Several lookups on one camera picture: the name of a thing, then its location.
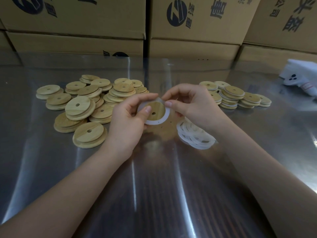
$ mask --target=finger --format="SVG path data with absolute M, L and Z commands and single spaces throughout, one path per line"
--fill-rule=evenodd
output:
M 162 100 L 166 101 L 171 99 L 172 97 L 179 96 L 179 95 L 189 95 L 190 92 L 196 92 L 199 88 L 198 85 L 188 84 L 188 83 L 181 83 L 170 90 L 168 90 L 162 97 Z
M 122 102 L 122 105 L 125 107 L 130 106 L 131 108 L 137 106 L 139 103 L 148 100 L 154 100 L 159 96 L 159 94 L 147 93 L 147 94 L 134 94 L 128 97 Z
M 145 123 L 145 121 L 148 119 L 150 115 L 151 110 L 151 106 L 145 106 L 143 109 L 140 110 L 140 112 L 136 114 L 134 118 L 140 119 L 143 123 Z
M 178 100 L 168 100 L 165 102 L 166 107 L 172 108 L 173 110 L 181 113 L 184 116 L 185 116 L 186 111 L 188 109 L 188 105 L 189 104 L 180 102 Z

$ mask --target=stainless steel table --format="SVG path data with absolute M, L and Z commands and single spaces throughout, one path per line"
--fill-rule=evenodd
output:
M 25 66 L 0 67 L 2 222 L 98 149 L 77 148 L 72 143 L 72 133 L 56 132 L 53 123 L 61 111 L 46 109 L 45 101 L 35 97 L 40 86 L 58 84 L 64 88 L 82 74 L 110 81 L 129 76 L 162 95 L 177 83 L 216 81 L 219 73 L 227 73 L 221 76 L 222 80 L 263 94 L 273 103 L 269 108 L 224 112 L 317 191 L 317 103 L 299 89 L 283 86 L 277 75 L 238 71 L 232 65 L 224 68 L 212 61 L 207 63 L 210 70 L 196 70 L 195 62 L 191 66 L 188 62 L 182 65 L 179 60 L 164 59 L 145 63 L 149 70 L 144 76 L 142 60 L 119 60 L 125 64 L 114 70 L 104 65 L 108 60 L 96 65 L 97 57 L 76 56 L 71 62 L 69 56 L 58 56 L 54 61 L 41 54 L 27 56 Z M 200 151 L 183 144 L 177 137 L 176 122 L 177 118 L 170 116 L 143 135 L 132 157 L 111 178 L 74 237 L 275 236 L 221 145 Z

